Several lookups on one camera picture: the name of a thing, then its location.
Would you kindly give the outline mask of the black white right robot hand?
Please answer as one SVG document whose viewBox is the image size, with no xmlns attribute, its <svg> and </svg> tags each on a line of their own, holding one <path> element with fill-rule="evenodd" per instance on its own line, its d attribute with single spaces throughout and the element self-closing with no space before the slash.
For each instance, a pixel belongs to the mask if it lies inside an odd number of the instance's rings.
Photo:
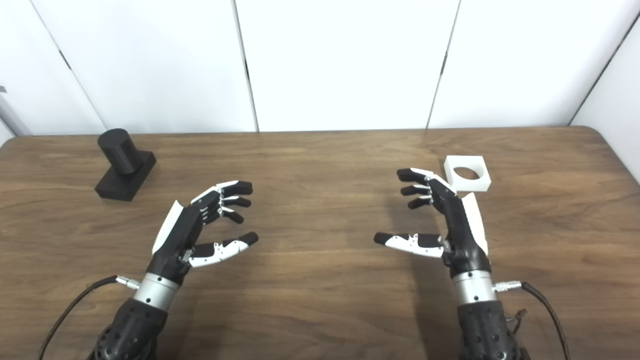
<svg viewBox="0 0 640 360">
<path fill-rule="evenodd" d="M 473 271 L 492 272 L 487 251 L 473 232 L 471 196 L 459 196 L 453 186 L 429 170 L 401 168 L 397 170 L 397 177 L 401 182 L 413 183 L 400 190 L 403 196 L 418 196 L 409 201 L 407 207 L 411 210 L 434 207 L 445 218 L 446 234 L 378 232 L 374 242 L 414 255 L 441 258 L 451 278 Z"/>
</svg>

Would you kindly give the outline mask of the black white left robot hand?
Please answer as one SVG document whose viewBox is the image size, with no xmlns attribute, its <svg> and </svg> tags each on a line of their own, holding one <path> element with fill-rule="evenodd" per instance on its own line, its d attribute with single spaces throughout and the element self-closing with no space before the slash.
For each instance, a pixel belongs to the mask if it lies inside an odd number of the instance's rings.
<svg viewBox="0 0 640 360">
<path fill-rule="evenodd" d="M 190 269 L 219 264 L 246 251 L 259 240 L 255 232 L 224 241 L 197 242 L 203 228 L 218 219 L 242 224 L 242 215 L 230 207 L 250 207 L 250 200 L 243 196 L 252 193 L 251 182 L 232 180 L 206 189 L 187 206 L 174 201 L 158 231 L 146 273 L 180 287 Z"/>
</svg>

